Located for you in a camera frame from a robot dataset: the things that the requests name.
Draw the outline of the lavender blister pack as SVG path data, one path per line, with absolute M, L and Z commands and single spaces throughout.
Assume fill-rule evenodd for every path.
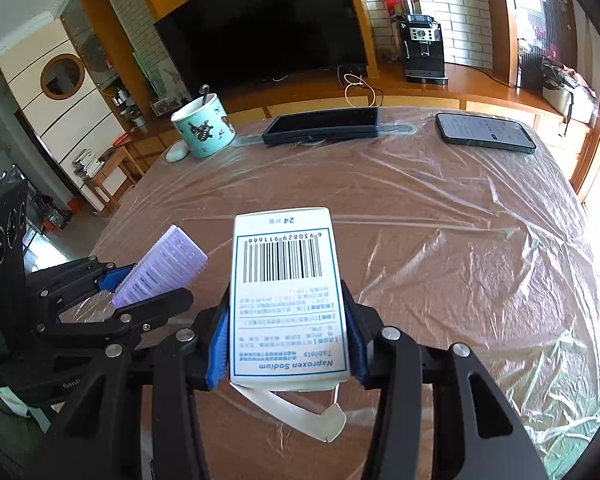
M 134 266 L 112 297 L 116 309 L 186 288 L 204 270 L 207 255 L 172 224 Z

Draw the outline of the white blue naproxen box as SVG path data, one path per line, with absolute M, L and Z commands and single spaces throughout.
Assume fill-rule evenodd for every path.
M 352 368 L 332 217 L 325 207 L 240 214 L 230 274 L 230 385 L 285 425 L 321 442 L 347 423 L 286 392 L 336 393 Z

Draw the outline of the small wooden side table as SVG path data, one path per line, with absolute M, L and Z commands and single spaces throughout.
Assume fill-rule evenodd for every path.
M 138 180 L 145 174 L 145 170 L 138 164 L 136 159 L 124 147 L 114 148 L 106 162 L 94 174 L 94 177 L 85 181 L 86 187 L 94 195 L 99 203 L 102 203 L 107 214 L 114 214 L 120 207 L 117 192 L 121 193 L 130 186 L 137 184 Z

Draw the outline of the small white oval case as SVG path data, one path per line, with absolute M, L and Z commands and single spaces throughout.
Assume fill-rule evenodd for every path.
M 179 162 L 180 160 L 184 159 L 188 155 L 188 153 L 189 153 L 189 146 L 186 143 L 186 141 L 179 140 L 178 142 L 175 142 L 166 151 L 164 158 L 166 159 L 167 162 L 170 162 L 170 164 L 173 164 L 174 162 Z

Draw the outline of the teal patterned mug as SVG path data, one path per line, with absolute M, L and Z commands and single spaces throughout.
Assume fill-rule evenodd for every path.
M 221 151 L 233 142 L 236 134 L 216 93 L 182 106 L 171 115 L 171 122 L 195 158 Z

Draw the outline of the metal spoon in mug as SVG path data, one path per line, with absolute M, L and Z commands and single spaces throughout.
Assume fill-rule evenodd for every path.
M 202 105 L 206 104 L 207 100 L 208 100 L 208 95 L 210 92 L 210 87 L 208 86 L 208 84 L 203 84 L 200 89 L 199 89 L 199 94 L 202 97 Z

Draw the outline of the black smartphone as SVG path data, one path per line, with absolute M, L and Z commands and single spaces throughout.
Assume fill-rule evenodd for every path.
M 494 148 L 494 150 L 533 154 L 536 144 L 519 122 L 495 117 L 438 113 L 436 124 L 447 144 Z

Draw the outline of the dark blue tray case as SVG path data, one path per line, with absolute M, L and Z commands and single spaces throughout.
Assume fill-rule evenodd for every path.
M 379 136 L 377 107 L 314 110 L 278 116 L 262 133 L 265 145 L 373 139 Z

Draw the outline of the black television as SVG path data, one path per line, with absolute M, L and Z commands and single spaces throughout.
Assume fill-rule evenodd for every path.
M 192 93 L 366 62 L 352 0 L 188 0 L 155 29 Z

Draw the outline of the black coffee machine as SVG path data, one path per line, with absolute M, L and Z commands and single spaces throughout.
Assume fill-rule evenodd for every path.
M 396 19 L 401 38 L 404 75 L 413 84 L 449 82 L 445 73 L 441 25 L 425 14 L 405 14 Z

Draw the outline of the round wooden wall mirror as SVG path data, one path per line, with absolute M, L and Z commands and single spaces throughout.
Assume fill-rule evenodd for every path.
M 84 77 L 85 68 L 77 56 L 60 54 L 44 66 L 40 78 L 41 89 L 52 100 L 69 99 L 81 89 Z

